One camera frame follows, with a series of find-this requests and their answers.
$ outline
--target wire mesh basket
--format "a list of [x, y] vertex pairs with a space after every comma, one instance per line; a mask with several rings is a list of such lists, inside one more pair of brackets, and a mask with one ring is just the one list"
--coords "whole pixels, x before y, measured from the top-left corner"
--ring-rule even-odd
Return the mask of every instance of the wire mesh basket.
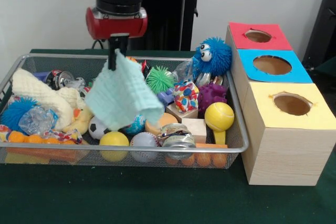
[[[173, 71], [185, 58], [134, 57], [139, 62], [147, 60], [151, 66], [165, 66]], [[14, 63], [0, 84], [0, 111], [6, 109], [12, 95], [12, 75], [18, 68], [31, 73], [61, 69], [75, 77], [90, 81], [97, 77], [107, 57], [93, 55], [52, 55], [28, 54]], [[150, 166], [150, 167], [191, 167], [229, 168], [239, 153], [248, 147], [248, 135], [238, 102], [236, 89], [230, 72], [224, 77], [223, 85], [229, 88], [228, 104], [235, 111], [232, 127], [226, 132], [228, 148], [171, 148], [171, 147], [128, 147], [103, 146], [86, 133], [87, 144], [56, 145], [0, 142], [0, 163], [55, 164], [90, 166]], [[206, 143], [214, 143], [213, 133], [207, 128]], [[189, 153], [188, 159], [173, 159], [173, 154]], [[145, 162], [134, 159], [136, 155], [150, 158]]]

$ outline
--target round hole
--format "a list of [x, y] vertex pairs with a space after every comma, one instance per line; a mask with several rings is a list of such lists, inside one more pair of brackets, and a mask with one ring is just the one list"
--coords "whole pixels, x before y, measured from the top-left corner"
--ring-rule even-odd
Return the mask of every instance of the round hole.
[[277, 95], [274, 103], [281, 111], [291, 115], [305, 115], [311, 108], [311, 103], [307, 99], [291, 93]]
[[292, 70], [290, 63], [272, 55], [263, 55], [253, 60], [253, 65], [262, 72], [279, 75], [287, 74]]
[[265, 43], [272, 39], [268, 33], [259, 30], [249, 30], [245, 33], [245, 36], [253, 42]]

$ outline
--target red square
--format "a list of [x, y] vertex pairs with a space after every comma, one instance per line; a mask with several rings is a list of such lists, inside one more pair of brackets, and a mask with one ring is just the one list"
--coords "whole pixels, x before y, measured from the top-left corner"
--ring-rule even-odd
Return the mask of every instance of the red square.
[[277, 24], [242, 24], [229, 22], [237, 49], [293, 50]]

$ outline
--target white wall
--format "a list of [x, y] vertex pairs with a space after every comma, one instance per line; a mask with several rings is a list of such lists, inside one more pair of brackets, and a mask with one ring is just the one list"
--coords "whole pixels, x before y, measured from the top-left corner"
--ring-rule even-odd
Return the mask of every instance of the white wall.
[[225, 38], [229, 21], [280, 24], [303, 58], [322, 0], [198, 0], [192, 48], [209, 36]]
[[[0, 0], [0, 80], [32, 48], [88, 48], [86, 7], [95, 0]], [[225, 36], [228, 21], [279, 23], [303, 56], [321, 0], [198, 0], [192, 48]]]

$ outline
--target yellow plush toy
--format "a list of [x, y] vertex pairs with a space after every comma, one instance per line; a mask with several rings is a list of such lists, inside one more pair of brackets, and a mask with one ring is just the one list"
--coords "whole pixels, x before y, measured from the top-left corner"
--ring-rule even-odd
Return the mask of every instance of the yellow plush toy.
[[67, 133], [69, 131], [77, 129], [80, 134], [86, 133], [88, 131], [89, 123], [92, 117], [93, 114], [87, 106], [85, 106], [82, 110], [75, 109], [72, 123], [69, 126], [63, 128], [63, 132]]

